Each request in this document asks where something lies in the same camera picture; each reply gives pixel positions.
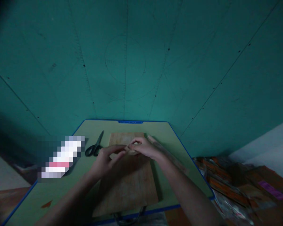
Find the pink label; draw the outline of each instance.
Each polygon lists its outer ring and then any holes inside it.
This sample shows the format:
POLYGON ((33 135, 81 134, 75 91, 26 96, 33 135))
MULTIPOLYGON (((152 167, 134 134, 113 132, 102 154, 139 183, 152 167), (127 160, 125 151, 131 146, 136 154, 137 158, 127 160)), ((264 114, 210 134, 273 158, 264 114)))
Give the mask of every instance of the pink label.
POLYGON ((266 191, 268 191, 270 194, 272 194, 276 199, 283 200, 283 194, 276 190, 273 186, 271 186, 266 181, 260 181, 258 183, 261 187, 263 187, 266 191))

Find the wooden cutting board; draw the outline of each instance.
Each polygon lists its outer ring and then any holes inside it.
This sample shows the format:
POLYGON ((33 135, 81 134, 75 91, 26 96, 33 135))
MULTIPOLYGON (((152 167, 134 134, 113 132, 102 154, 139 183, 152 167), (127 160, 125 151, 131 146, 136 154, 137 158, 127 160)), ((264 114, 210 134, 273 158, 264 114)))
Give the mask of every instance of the wooden cutting board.
MULTIPOLYGON (((134 137, 144 133, 112 133, 109 145, 129 144, 134 137)), ((137 209, 158 202, 150 158, 125 155, 102 178, 93 217, 137 209)))

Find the table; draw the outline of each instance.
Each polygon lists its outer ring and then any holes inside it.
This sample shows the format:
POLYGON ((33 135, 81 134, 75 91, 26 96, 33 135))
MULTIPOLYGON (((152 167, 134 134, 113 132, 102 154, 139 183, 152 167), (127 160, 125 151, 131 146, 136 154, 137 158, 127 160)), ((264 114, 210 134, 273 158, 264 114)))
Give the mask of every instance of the table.
MULTIPOLYGON (((105 131, 101 141, 101 145, 104 147, 108 145, 110 134, 114 132, 144 132, 147 135, 153 136, 189 170, 189 178, 191 178, 204 194, 210 199, 214 198, 210 186, 202 177, 168 122, 84 120, 73 135, 85 136, 88 139, 85 144, 85 149, 87 149, 90 145, 96 143, 102 130, 105 131)), ((58 178, 55 183, 36 182, 19 203, 18 207, 11 213, 6 225, 33 225, 47 211, 50 211, 59 199, 90 169, 95 160, 96 157, 86 157, 82 153, 81 158, 77 161, 74 169, 68 176, 58 178), (49 201, 52 201, 49 208, 41 208, 41 206, 49 201)), ((159 202, 147 206, 144 214, 180 207, 167 179, 158 164, 154 161, 152 161, 152 169, 159 202)), ((98 189, 99 182, 90 190, 84 203, 77 211, 75 224, 86 225, 92 223, 93 225, 99 225, 113 221, 110 215, 94 219, 91 218, 92 203, 96 200, 98 189)), ((129 219, 136 217, 138 212, 139 207, 121 214, 124 216, 124 219, 129 219)))

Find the blue table edge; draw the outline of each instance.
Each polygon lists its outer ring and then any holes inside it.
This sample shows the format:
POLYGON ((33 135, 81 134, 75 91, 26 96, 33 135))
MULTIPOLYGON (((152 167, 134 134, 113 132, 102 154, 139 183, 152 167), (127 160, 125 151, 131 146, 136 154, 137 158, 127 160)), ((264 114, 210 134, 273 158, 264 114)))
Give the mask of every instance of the blue table edge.
MULTIPOLYGON (((74 131, 74 133, 72 134, 72 136, 77 132, 77 130, 80 128, 80 126, 86 121, 86 120, 94 120, 94 121, 117 121, 118 123, 130 123, 130 124, 142 124, 144 122, 166 122, 169 124, 169 126, 171 127, 171 129, 173 130, 173 132, 175 133, 174 129, 172 128, 172 126, 170 125, 169 122, 167 121, 126 121, 126 120, 109 120, 109 119, 85 119, 78 127, 77 129, 74 131)), ((181 142, 181 140, 179 139, 179 137, 177 136, 178 140, 180 141, 181 145, 184 147, 184 149, 186 150, 185 146, 183 145, 183 143, 181 142)), ((209 185, 209 183, 207 182, 207 180, 204 178, 204 176, 201 174, 200 170, 198 169, 198 172, 200 173, 200 175, 202 176, 202 178, 204 179, 205 183, 208 185, 208 187, 210 188, 213 196, 209 197, 210 200, 214 200, 215 199, 215 194, 211 188, 211 186, 209 185)), ((31 192, 31 190, 35 187, 35 185, 37 184, 38 180, 35 181, 35 183, 31 186, 31 188, 28 190, 28 192, 24 195, 24 197, 21 199, 21 201, 18 203, 18 205, 14 208, 14 210, 10 213, 10 215, 6 218, 6 220, 2 223, 1 226, 6 225, 6 223, 8 222, 8 220, 12 217, 12 215, 16 212, 16 210, 19 208, 19 206, 21 205, 21 203, 24 201, 24 199, 28 196, 28 194, 31 192)), ((174 205, 174 206, 169 206, 169 207, 164 207, 164 208, 159 208, 159 209, 154 209, 154 210, 148 210, 145 211, 143 213, 143 215, 149 215, 149 214, 153 214, 153 213, 158 213, 158 212, 162 212, 162 211, 167 211, 167 210, 171 210, 171 209, 176 209, 179 208, 180 205, 174 205)), ((129 214, 126 216, 123 216, 122 219, 126 220, 126 219, 131 219, 131 218, 135 218, 138 216, 138 213, 134 213, 134 214, 129 214)), ((107 223, 112 223, 114 222, 114 219, 109 219, 109 220, 103 220, 103 221, 97 221, 88 225, 101 225, 101 224, 107 224, 107 223)))

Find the stacked items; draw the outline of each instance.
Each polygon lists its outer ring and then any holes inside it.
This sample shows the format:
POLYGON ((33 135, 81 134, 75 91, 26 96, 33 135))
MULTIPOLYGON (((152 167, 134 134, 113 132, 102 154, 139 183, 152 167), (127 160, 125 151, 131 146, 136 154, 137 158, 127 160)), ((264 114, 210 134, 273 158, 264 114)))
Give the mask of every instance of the stacked items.
POLYGON ((228 225, 283 225, 283 178, 274 171, 219 157, 194 162, 213 189, 213 203, 228 225))

